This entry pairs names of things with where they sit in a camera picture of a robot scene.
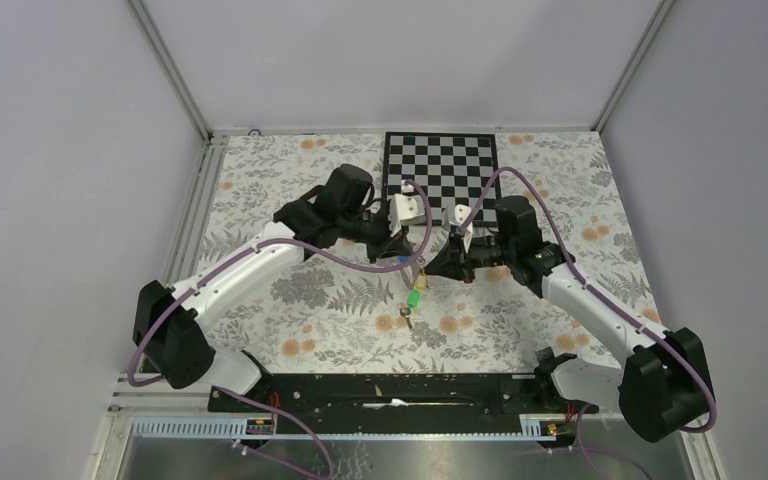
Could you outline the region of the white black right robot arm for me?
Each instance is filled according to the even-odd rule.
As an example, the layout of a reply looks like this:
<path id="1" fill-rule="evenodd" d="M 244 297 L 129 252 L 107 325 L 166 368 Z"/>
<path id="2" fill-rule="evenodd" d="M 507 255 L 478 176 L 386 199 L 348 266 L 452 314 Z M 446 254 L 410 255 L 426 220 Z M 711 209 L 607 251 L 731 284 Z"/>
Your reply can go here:
<path id="1" fill-rule="evenodd" d="M 470 283 L 480 269 L 505 266 L 518 284 L 579 321 L 618 363 L 594 364 L 574 354 L 541 362 L 533 386 L 539 407 L 557 412 L 579 401 L 619 412 L 651 443 L 700 417 L 715 418 L 707 359 L 695 333 L 671 331 L 637 315 L 590 281 L 571 254 L 544 240 L 526 198 L 504 197 L 495 211 L 497 232 L 474 237 L 466 224 L 469 208 L 456 207 L 447 242 L 426 274 Z"/>

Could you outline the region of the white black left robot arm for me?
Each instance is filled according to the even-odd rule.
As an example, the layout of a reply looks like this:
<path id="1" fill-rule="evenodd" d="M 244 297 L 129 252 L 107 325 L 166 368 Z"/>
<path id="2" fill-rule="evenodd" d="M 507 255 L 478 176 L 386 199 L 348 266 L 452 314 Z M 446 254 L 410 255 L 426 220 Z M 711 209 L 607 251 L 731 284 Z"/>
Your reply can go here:
<path id="1" fill-rule="evenodd" d="M 133 341 L 137 347 L 127 378 L 144 387 L 165 381 L 174 389 L 196 383 L 232 390 L 232 398 L 248 411 L 269 401 L 270 385 L 247 354 L 218 350 L 206 335 L 227 311 L 258 286 L 282 271 L 319 256 L 357 271 L 383 274 L 398 268 L 355 264 L 329 253 L 339 239 L 365 244 L 370 258 L 407 256 L 418 262 L 421 252 L 407 240 L 407 224 L 431 219 L 422 187 L 405 180 L 399 193 L 381 201 L 372 213 L 372 177 L 342 164 L 323 185 L 283 205 L 260 232 L 230 255 L 205 270 L 166 286 L 158 280 L 144 285 L 137 300 Z"/>

